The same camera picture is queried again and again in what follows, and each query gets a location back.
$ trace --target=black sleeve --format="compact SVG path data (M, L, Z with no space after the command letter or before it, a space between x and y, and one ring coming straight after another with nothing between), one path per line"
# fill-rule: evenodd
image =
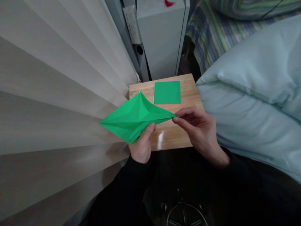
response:
M240 220L295 225L301 220L301 202L272 177L255 166L237 158L228 149L230 165L219 170L220 179L231 198L236 201L236 216Z
M88 225L153 225L142 198L150 166L130 156L114 181L98 195L88 215Z

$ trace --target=folded paper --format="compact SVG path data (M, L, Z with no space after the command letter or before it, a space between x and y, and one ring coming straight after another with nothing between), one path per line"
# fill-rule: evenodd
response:
M174 117L175 114L153 105L139 92L100 124L128 144L132 144L149 124L159 124Z

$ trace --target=striped pillow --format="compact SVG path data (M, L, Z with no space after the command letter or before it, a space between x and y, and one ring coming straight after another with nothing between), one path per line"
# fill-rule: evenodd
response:
M260 20L301 8L301 0L210 0L222 14L240 20Z

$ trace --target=red cable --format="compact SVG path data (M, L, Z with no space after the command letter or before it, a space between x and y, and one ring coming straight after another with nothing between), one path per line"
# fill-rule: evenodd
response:
M181 71L182 71L184 74L186 74L185 71L183 70L183 68L181 67L181 65L179 65L179 68L181 69Z

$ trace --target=curtain fold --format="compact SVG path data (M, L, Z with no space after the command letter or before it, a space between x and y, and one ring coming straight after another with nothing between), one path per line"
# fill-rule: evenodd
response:
M137 77L103 0L3 0L0 8L0 224L60 225L128 157L99 122L127 101Z

